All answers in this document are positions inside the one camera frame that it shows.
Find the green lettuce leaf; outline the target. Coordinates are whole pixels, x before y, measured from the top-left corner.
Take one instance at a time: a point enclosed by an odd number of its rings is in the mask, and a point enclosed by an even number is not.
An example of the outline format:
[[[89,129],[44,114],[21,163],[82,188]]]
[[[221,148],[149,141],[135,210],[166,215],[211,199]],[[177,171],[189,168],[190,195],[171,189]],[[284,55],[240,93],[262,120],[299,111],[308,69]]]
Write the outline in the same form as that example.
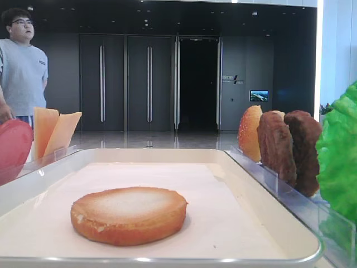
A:
[[[333,210],[356,223],[356,83],[326,114],[316,142],[321,195]]]

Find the brown meat patty left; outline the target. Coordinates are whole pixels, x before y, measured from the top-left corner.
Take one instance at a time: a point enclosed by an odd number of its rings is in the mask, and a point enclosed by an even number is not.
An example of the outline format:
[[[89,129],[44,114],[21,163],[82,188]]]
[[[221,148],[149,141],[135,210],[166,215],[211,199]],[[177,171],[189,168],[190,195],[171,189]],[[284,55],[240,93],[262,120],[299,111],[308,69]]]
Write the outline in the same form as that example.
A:
[[[264,112],[257,127],[261,162],[291,187],[296,186],[297,171],[292,152],[292,135],[284,114]]]

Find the brown meat patty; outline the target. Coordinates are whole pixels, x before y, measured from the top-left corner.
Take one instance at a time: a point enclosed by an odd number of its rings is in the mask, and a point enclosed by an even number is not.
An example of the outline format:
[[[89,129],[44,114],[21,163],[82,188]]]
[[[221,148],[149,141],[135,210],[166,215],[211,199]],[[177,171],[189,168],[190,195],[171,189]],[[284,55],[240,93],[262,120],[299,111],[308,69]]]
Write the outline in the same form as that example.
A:
[[[308,112],[295,110],[284,117],[293,139],[293,157],[297,180],[295,189],[306,197],[313,196],[320,188],[320,173],[316,142],[322,133],[322,125]]]
[[[292,135],[284,114],[264,112],[257,127],[261,162],[291,187],[296,186],[297,171],[292,152]]]

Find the orange cheese slice inner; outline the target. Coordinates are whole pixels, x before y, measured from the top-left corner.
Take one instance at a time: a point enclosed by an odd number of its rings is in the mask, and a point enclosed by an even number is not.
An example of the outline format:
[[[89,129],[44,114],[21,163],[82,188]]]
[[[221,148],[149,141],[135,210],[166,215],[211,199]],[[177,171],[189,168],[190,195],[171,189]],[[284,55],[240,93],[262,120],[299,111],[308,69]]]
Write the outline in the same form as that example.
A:
[[[81,115],[81,112],[59,115],[59,119],[47,143],[44,156],[50,155],[58,149],[69,147]]]

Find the brown meat patty right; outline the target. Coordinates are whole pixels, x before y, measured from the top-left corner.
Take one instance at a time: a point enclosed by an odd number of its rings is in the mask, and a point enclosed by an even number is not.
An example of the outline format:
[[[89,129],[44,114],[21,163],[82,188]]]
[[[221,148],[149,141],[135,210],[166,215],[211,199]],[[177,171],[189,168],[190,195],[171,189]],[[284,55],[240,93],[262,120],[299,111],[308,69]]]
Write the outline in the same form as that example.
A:
[[[293,139],[293,157],[297,180],[295,189],[306,197],[313,196],[320,188],[320,173],[316,142],[322,133],[322,125],[308,112],[295,110],[284,117]]]

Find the orange cheese slice outer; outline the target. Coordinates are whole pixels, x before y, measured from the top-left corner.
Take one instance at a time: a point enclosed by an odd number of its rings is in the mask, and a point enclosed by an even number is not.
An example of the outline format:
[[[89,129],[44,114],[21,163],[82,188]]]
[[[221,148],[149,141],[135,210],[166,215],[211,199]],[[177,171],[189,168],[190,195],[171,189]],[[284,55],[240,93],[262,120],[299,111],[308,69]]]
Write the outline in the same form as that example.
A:
[[[35,107],[33,115],[34,159],[44,156],[47,144],[59,119],[57,109]]]

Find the red tomato slice outer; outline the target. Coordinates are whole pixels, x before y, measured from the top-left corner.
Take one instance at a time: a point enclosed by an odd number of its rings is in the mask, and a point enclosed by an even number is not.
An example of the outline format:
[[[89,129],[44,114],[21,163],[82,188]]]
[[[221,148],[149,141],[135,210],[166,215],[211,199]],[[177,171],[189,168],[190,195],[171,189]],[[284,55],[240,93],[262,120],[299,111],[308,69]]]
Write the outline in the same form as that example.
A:
[[[15,180],[30,153],[32,127],[19,119],[1,125],[1,186]]]

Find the sesame bun top left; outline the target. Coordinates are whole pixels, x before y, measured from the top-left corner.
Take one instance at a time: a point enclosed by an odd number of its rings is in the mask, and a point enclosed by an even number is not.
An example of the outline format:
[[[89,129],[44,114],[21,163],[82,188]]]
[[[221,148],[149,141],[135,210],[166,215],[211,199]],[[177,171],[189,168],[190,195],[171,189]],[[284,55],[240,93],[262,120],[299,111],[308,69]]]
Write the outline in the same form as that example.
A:
[[[238,146],[255,162],[261,160],[257,128],[262,115],[260,106],[251,106],[243,114],[238,128]]]

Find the toasted bun bottom slice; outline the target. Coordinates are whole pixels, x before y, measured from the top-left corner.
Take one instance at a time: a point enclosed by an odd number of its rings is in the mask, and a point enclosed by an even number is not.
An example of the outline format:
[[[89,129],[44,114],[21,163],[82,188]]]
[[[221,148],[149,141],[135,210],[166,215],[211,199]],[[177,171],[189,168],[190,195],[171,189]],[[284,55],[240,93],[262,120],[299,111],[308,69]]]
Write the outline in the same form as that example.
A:
[[[70,211],[73,228],[85,238],[136,246],[174,235],[183,226],[187,201],[164,188],[129,187],[87,194]]]

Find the white paper tray liner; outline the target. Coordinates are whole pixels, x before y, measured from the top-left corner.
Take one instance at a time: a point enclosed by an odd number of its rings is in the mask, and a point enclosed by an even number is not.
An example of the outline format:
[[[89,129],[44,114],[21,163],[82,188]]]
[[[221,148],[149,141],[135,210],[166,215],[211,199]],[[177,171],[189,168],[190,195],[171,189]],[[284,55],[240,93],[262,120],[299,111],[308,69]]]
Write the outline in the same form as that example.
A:
[[[93,163],[71,173],[1,219],[1,255],[16,257],[283,259],[265,227],[205,164]],[[117,247],[78,235],[70,208],[85,194],[130,186],[171,189],[187,201],[180,232]]]

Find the man in grey shirt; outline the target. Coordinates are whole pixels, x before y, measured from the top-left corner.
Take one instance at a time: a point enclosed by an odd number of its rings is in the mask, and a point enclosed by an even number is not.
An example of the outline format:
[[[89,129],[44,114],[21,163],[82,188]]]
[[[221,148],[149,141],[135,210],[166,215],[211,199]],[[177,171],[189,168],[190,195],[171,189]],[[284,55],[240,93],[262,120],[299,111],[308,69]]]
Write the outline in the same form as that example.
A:
[[[31,44],[31,15],[20,8],[2,13],[9,38],[1,40],[1,123],[20,119],[33,125],[34,108],[45,108],[47,55]]]

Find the clear acrylic rack left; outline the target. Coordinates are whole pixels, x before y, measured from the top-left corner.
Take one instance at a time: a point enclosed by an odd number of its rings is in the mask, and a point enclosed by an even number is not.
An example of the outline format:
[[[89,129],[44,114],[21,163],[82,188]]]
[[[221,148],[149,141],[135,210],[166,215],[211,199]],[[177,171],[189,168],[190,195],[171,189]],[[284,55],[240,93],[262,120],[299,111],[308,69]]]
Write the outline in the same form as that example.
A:
[[[1,186],[16,180],[21,176],[24,176],[33,171],[39,170],[47,165],[50,165],[77,151],[78,148],[76,145],[70,146],[66,149],[61,148],[56,150],[53,154],[44,156],[41,159],[30,161],[22,165],[17,165],[15,167],[9,167],[4,170],[1,170]]]

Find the clear acrylic rack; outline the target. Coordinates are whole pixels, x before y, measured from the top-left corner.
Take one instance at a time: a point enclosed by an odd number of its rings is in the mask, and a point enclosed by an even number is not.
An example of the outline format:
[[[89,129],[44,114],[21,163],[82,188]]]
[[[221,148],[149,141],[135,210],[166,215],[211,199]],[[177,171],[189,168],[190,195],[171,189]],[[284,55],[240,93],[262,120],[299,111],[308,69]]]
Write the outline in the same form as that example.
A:
[[[44,156],[41,159],[30,161],[22,165],[17,165],[15,167],[9,167],[4,170],[1,170],[1,186],[16,180],[21,176],[24,176],[33,171],[39,170],[47,165],[50,165],[77,151],[78,148],[76,145],[70,146],[66,149],[61,148],[56,150],[53,154]]]
[[[249,175],[277,198],[295,218],[306,224],[324,241],[325,258],[335,267],[356,267],[356,225],[338,214],[320,193],[308,198],[277,178],[277,174],[261,163],[246,157],[232,146],[229,155]]]

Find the clear acrylic rack right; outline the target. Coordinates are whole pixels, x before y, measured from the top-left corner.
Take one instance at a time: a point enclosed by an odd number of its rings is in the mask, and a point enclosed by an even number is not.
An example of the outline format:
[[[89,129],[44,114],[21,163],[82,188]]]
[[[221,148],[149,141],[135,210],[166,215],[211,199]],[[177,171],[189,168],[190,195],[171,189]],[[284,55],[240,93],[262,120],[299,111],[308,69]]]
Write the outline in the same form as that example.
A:
[[[356,267],[356,225],[338,214],[320,193],[308,198],[277,178],[277,174],[261,163],[246,157],[232,146],[229,155],[249,175],[277,198],[295,218],[306,224],[324,241],[325,258],[335,267]]]

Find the small wall display screen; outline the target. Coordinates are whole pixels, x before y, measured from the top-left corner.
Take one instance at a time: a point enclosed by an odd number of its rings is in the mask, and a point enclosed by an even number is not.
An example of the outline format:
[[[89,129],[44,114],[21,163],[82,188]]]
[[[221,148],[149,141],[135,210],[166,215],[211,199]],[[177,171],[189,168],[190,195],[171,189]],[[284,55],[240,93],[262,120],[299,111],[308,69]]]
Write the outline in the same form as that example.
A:
[[[251,90],[249,100],[251,102],[267,102],[269,91],[267,90]]]

